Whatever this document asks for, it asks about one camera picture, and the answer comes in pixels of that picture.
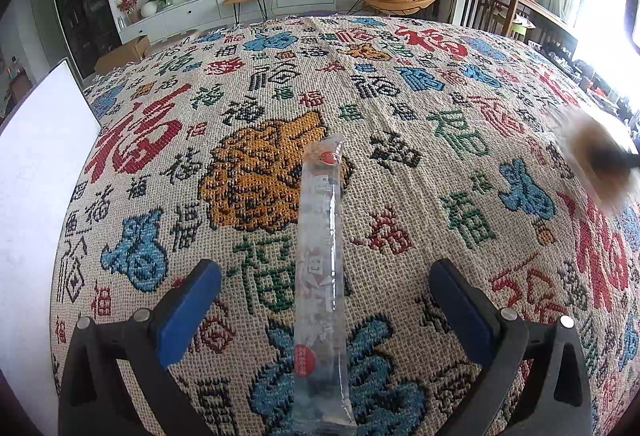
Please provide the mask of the bagged brown bread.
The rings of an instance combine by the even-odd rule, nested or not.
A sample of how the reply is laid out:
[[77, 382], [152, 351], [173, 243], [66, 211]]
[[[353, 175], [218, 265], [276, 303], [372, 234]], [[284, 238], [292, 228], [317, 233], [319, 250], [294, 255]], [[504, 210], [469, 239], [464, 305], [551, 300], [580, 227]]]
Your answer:
[[560, 119], [561, 153], [588, 196], [617, 214], [639, 197], [639, 153], [627, 127], [599, 109], [569, 110]]

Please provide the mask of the clear long snack tube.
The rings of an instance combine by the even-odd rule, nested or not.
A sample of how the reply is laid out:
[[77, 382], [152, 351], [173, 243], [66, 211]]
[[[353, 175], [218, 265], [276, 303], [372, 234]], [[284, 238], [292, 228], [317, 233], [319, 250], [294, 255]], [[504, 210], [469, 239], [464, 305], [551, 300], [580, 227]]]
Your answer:
[[305, 148], [296, 234], [294, 430], [353, 435], [346, 352], [341, 134]]

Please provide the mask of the patterned woven tablecloth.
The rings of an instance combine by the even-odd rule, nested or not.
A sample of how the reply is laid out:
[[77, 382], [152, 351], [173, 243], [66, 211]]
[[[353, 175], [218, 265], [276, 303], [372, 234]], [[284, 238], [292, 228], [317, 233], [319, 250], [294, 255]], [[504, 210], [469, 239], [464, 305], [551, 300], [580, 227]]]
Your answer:
[[96, 76], [54, 266], [64, 435], [611, 435], [639, 393], [631, 145], [540, 52], [407, 18], [208, 31]]

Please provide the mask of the dark wooden chair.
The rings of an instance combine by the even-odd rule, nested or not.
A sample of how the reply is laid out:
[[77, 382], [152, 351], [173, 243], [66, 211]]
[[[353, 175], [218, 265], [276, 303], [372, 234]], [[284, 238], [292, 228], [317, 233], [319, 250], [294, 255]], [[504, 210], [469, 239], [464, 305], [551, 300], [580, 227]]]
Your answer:
[[448, 22], [502, 36], [512, 34], [519, 0], [452, 0]]

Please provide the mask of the white cardboard box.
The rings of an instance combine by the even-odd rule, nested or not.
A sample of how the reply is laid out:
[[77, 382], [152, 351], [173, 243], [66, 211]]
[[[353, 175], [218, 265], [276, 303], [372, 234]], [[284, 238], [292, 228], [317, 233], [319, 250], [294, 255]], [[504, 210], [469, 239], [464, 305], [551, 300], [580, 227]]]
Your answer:
[[45, 435], [58, 431], [50, 342], [55, 255], [99, 129], [65, 60], [1, 126], [1, 371]]

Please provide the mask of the cardboard box on floor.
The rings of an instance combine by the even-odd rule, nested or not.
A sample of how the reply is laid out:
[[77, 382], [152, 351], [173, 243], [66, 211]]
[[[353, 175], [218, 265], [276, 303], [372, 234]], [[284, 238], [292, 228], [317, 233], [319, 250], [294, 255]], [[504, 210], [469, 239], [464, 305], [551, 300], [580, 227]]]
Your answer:
[[94, 72], [104, 75], [130, 62], [140, 62], [149, 48], [149, 37], [146, 35], [135, 37], [100, 57], [94, 66]]

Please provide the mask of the white tv cabinet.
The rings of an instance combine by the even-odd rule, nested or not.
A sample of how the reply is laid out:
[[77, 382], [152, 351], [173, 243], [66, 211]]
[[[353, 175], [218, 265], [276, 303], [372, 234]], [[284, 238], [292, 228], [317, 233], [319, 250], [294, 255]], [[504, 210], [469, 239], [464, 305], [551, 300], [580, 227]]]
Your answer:
[[333, 12], [336, 0], [188, 0], [157, 11], [151, 17], [128, 24], [119, 31], [127, 43], [145, 36], [154, 44], [189, 30], [264, 21], [288, 14]]

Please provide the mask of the red flower vase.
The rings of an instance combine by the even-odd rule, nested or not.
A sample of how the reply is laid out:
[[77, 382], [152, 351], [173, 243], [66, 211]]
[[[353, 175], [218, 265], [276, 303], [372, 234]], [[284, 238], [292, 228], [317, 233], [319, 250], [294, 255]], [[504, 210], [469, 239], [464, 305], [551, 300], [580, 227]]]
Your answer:
[[126, 14], [130, 23], [139, 20], [138, 0], [116, 0], [116, 7], [122, 14]]

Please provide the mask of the wooden bench stool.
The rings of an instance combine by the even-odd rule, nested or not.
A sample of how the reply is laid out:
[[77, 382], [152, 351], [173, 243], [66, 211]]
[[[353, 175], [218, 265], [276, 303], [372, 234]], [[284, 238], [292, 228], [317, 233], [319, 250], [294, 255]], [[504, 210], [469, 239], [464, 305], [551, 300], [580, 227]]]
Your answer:
[[258, 8], [260, 16], [262, 17], [262, 20], [267, 21], [269, 17], [266, 1], [267, 0], [223, 0], [222, 4], [225, 7], [232, 8], [234, 23], [239, 24], [241, 22], [242, 6], [246, 4], [255, 4]]

